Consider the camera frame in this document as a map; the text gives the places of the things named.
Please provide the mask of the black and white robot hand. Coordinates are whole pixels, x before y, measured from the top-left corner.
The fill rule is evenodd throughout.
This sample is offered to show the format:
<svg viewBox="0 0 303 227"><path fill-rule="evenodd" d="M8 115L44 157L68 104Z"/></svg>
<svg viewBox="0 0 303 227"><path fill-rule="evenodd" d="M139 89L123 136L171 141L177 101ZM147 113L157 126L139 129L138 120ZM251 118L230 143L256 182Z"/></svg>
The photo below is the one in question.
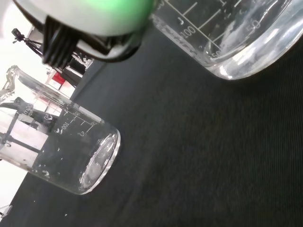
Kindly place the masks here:
<svg viewBox="0 0 303 227"><path fill-rule="evenodd" d="M42 62L64 68L79 51L103 61L133 56L152 25L157 0L16 0L43 35Z"/></svg>

